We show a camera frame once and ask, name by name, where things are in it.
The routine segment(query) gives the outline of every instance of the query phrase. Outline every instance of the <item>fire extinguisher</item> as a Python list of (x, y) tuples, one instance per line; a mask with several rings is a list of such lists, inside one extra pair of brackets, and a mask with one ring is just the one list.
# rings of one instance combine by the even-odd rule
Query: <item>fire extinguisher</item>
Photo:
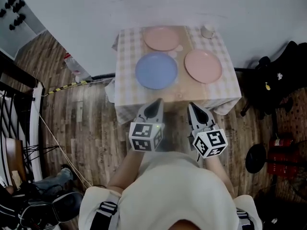
[(270, 148), (286, 148), (290, 147), (292, 143), (293, 139), (291, 138), (281, 138), (281, 139), (270, 140), (269, 145)]

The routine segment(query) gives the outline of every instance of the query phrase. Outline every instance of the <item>blue plate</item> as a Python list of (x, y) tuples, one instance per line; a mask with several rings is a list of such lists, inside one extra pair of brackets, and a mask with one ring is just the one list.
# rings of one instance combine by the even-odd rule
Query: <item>blue plate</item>
[(170, 86), (177, 77), (176, 61), (162, 52), (143, 56), (135, 68), (138, 82), (149, 89), (160, 90)]

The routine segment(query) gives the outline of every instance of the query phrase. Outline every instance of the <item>strap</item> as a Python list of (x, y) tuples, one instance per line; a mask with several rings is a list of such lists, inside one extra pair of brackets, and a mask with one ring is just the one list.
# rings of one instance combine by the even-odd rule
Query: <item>strap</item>
[(108, 229), (115, 230), (118, 218), (119, 197), (110, 194), (105, 202), (102, 202), (96, 211), (90, 230)]
[(248, 213), (237, 209), (236, 213), (239, 217), (239, 226), (238, 230), (254, 230), (255, 226), (253, 221), (249, 218)]

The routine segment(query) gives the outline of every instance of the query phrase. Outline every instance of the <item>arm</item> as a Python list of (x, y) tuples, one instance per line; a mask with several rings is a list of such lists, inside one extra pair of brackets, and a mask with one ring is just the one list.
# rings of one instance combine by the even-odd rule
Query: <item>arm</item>
[(205, 164), (206, 164), (206, 168), (209, 171), (212, 171), (214, 174), (216, 174), (222, 180), (222, 182), (224, 182), (224, 184), (225, 184), (227, 190), (229, 191), (231, 197), (235, 198), (234, 187), (233, 187), (228, 175), (226, 174), (226, 171), (225, 171), (224, 167), (222, 166), (219, 157), (214, 156), (214, 157), (211, 157), (211, 158), (206, 158)]
[(135, 181), (139, 173), (143, 156), (144, 152), (130, 149), (123, 163), (111, 177), (106, 188), (122, 194), (122, 192)]

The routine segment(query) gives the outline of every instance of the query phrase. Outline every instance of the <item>table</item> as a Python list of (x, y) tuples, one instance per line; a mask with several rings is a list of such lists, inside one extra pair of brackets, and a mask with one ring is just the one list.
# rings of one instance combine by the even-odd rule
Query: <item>table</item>
[[(216, 32), (213, 39), (201, 36), (200, 27), (172, 26), (179, 33), (180, 45), (165, 52), (177, 62), (178, 76), (172, 86), (163, 90), (150, 90), (141, 86), (135, 78), (138, 60), (153, 52), (142, 35), (145, 28), (120, 31), (115, 77), (115, 109), (118, 122), (124, 124), (136, 117), (139, 108), (157, 98), (163, 98), (165, 111), (187, 108), (193, 101), (212, 108), (220, 115), (227, 114), (241, 98), (240, 87), (230, 56), (221, 35)], [(204, 84), (194, 80), (186, 71), (184, 58), (192, 49), (207, 49), (219, 58), (223, 73), (214, 83)]]

